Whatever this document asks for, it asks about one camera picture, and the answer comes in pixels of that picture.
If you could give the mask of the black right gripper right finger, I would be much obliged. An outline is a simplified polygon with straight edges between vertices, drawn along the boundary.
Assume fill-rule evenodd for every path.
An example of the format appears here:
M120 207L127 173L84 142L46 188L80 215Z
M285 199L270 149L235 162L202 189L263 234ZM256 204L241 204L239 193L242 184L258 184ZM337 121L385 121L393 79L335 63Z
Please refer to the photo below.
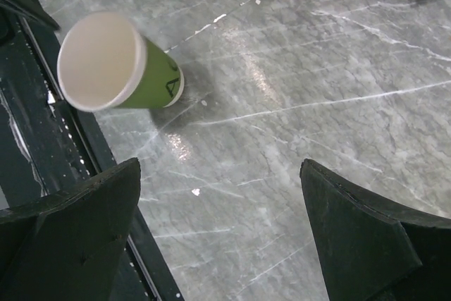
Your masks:
M394 202L312 159L299 172L330 300L449 300L450 220Z

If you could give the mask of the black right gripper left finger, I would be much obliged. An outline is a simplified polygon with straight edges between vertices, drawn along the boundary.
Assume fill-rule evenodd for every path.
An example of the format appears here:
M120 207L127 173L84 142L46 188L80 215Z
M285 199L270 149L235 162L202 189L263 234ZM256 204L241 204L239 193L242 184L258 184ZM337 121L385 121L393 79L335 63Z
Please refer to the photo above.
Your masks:
M131 158L71 190L1 210L1 299L108 300L140 175Z

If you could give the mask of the green paper coffee cup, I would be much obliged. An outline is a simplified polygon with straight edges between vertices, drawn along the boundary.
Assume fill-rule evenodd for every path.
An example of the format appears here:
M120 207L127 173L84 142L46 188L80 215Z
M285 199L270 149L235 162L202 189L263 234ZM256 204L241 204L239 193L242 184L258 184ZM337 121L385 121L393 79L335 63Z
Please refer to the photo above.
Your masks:
M94 12L67 33L57 60L66 101L84 112L162 109L185 88L178 64L125 16Z

